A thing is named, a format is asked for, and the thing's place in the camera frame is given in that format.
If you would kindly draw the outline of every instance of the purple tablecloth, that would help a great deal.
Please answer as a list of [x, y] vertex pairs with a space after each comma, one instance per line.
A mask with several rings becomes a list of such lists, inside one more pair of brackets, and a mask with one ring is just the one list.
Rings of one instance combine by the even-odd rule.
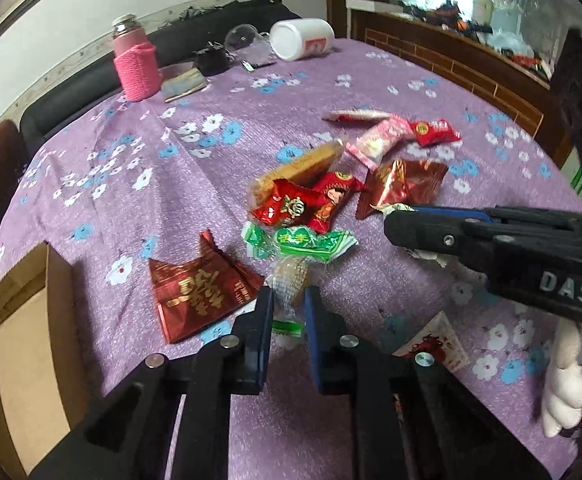
[[[208, 227], [220, 248], [266, 272], [266, 262], [248, 260], [240, 238], [245, 189], [281, 160], [340, 134], [340, 126], [321, 120], [327, 110], [368, 106], [447, 119], [462, 142], [432, 150], [411, 144], [398, 153], [450, 165], [438, 205], [582, 211], [542, 149], [491, 105], [363, 43], [336, 45], [325, 58], [279, 62], [255, 76], [232, 68], [170, 105], [159, 94], [139, 103], [113, 96], [34, 157], [0, 228], [0, 278], [42, 240], [73, 265], [95, 392], [110, 391], [149, 353], [183, 356], [230, 330], [231, 319], [165, 345], [146, 258], [193, 259], [198, 233]], [[364, 179], [349, 155], [340, 168]], [[555, 319], [488, 294], [456, 262], [442, 269], [412, 259], [383, 236], [381, 216], [354, 219], [356, 202], [335, 228], [353, 231], [359, 246], [327, 266], [325, 304], [386, 351], [444, 310], [470, 360], [457, 377], [559, 477], [575, 448], [546, 439], [536, 418]], [[229, 477], [351, 478], [347, 400], [319, 396], [306, 351], [283, 346], [274, 339], [263, 394], [233, 398]]]

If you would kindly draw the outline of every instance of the open cardboard box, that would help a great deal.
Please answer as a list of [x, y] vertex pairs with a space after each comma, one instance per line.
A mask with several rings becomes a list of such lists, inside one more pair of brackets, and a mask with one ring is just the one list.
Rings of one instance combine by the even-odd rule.
[[71, 266], [47, 243], [0, 280], [0, 464], [28, 473], [82, 420], [88, 389]]

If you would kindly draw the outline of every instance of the silver bolt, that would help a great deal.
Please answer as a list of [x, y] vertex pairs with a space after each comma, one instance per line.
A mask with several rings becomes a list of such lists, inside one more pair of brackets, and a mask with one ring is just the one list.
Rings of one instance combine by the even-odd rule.
[[510, 244], [511, 242], [515, 242], [516, 238], [509, 235], [497, 235], [494, 237], [494, 240], [497, 242], [502, 242], [503, 244]]
[[220, 346], [222, 348], [234, 348], [240, 344], [240, 338], [236, 335], [229, 334], [220, 338]]
[[160, 368], [164, 364], [164, 356], [162, 354], [151, 354], [146, 357], [144, 364], [149, 368]]
[[436, 360], [428, 352], [418, 352], [415, 354], [415, 362], [420, 366], [427, 367], [433, 365]]
[[340, 337], [340, 346], [344, 346], [344, 348], [355, 348], [359, 343], [360, 339], [353, 334], [345, 334]]

